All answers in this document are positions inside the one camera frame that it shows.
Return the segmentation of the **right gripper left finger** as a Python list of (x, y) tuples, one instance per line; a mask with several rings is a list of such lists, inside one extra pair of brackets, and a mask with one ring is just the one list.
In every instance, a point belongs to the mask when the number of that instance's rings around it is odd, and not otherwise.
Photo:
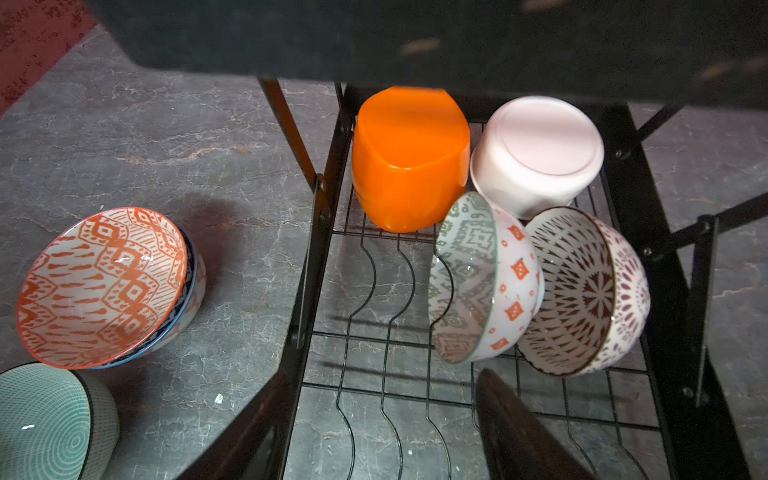
[(242, 479), (287, 408), (289, 393), (289, 379), (278, 370), (178, 479)]

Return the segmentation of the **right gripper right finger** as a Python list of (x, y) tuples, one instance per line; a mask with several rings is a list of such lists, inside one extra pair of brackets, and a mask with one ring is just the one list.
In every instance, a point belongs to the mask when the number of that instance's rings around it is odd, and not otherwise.
[(491, 479), (592, 479), (492, 370), (476, 388), (476, 408)]

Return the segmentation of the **grey green patterned bowl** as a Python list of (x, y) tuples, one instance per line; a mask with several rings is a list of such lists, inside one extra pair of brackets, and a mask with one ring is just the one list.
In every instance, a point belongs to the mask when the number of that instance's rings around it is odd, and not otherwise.
[(511, 349), (541, 307), (545, 281), (523, 224), (467, 192), (441, 224), (430, 266), (431, 343), (450, 364)]

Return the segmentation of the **white lattice patterned bowl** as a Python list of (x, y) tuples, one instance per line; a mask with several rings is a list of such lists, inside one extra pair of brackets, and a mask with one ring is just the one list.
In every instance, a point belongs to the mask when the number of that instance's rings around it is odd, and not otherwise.
[(607, 369), (640, 338), (651, 309), (645, 269), (613, 227), (572, 207), (527, 225), (546, 292), (517, 346), (531, 366), (572, 377)]

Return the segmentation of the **orange square bowl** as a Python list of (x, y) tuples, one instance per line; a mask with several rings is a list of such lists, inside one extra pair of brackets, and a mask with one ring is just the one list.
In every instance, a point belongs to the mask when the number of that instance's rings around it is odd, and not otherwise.
[(465, 192), (469, 124), (442, 89), (391, 87), (361, 106), (352, 149), (353, 185), (379, 228), (410, 233), (441, 222)]

